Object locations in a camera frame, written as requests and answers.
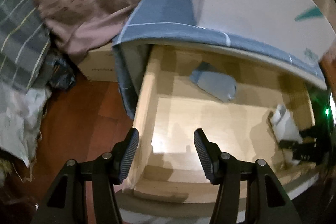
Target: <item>wooden floor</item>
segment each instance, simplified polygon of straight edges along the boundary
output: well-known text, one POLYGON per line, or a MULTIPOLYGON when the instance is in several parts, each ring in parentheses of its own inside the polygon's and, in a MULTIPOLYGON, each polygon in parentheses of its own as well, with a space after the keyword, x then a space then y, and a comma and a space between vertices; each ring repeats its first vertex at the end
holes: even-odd
MULTIPOLYGON (((22 183, 17 175, 9 177, 19 195, 41 201, 53 179, 68 159, 94 160, 122 141, 132 127, 118 92, 118 83, 88 81, 77 76, 77 84, 68 92, 54 92, 41 126, 37 163, 32 182, 22 183)), ((22 177, 29 176, 23 166, 22 177)), ((91 185, 87 185, 89 224, 95 223, 91 185)))

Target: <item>white object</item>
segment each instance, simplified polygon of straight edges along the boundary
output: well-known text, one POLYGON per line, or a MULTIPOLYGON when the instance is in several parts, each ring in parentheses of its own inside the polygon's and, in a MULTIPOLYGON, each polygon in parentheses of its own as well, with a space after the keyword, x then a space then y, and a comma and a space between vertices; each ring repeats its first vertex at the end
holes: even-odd
MULTIPOLYGON (((295 125, 288 109, 284 105, 278 105, 273 116, 270 118, 274 135, 278 142, 294 141, 303 143, 303 139, 299 134, 299 129, 295 125)), ((293 152, 288 149, 283 149, 283 156, 287 163, 298 165, 299 160, 293 160, 293 152)))
POLYGON ((23 94, 0 82, 0 148, 27 167, 35 157, 43 106, 50 96, 48 88, 23 94))
POLYGON ((335 39, 312 0, 193 0, 200 27, 255 39, 317 64, 335 39))

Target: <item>white cloth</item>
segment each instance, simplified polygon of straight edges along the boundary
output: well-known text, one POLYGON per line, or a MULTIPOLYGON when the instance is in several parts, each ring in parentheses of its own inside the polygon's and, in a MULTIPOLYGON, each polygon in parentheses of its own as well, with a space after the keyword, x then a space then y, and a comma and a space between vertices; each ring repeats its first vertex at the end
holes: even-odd
POLYGON ((24 94, 0 82, 0 148, 27 167, 35 157, 42 111, 50 96, 48 88, 31 88, 24 94))
MULTIPOLYGON (((299 134, 299 129, 295 125, 288 109, 284 105, 278 105, 273 116, 270 118, 274 135, 278 142, 293 141, 303 143, 303 139, 299 134)), ((292 165, 298 165, 299 160, 293 160, 293 152, 288 149, 283 149, 285 161, 292 165)))

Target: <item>blue cloth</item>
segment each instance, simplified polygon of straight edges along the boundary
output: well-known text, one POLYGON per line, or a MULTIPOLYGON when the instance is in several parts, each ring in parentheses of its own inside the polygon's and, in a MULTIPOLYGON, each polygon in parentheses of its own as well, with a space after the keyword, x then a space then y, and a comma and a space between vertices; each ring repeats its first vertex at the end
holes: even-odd
POLYGON ((192 71, 190 80, 202 90, 222 102, 227 102, 235 98, 236 80, 229 75, 218 72, 214 66, 207 62, 201 62, 200 65, 192 71))
MULTIPOLYGON (((144 69, 141 72, 134 72, 134 70, 139 70, 139 64, 132 64, 132 60, 136 57, 125 58, 125 55, 129 54, 123 48, 129 44, 125 42, 136 41, 139 49, 145 47, 148 40, 150 43, 156 44, 164 43, 167 40, 175 43, 185 41, 255 52, 288 62, 318 79, 324 80, 318 64, 310 66, 291 54, 253 39, 197 27, 192 0, 142 0, 129 17, 119 36, 113 39, 115 57, 119 62, 123 59, 123 65, 116 71, 120 81, 120 92, 130 117, 134 117, 135 114, 144 69), (132 87, 132 95, 129 95, 129 90, 132 87)), ((143 54, 143 59, 147 60, 148 46, 143 48, 144 52, 146 54, 143 54)))

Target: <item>cardboard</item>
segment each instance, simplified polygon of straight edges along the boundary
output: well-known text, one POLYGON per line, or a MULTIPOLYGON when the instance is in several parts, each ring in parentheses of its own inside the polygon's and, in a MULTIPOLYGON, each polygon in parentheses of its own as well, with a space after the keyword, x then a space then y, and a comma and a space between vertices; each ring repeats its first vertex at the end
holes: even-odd
POLYGON ((114 70, 112 43, 90 50, 85 59, 77 65, 80 71, 91 81, 117 82, 114 70))

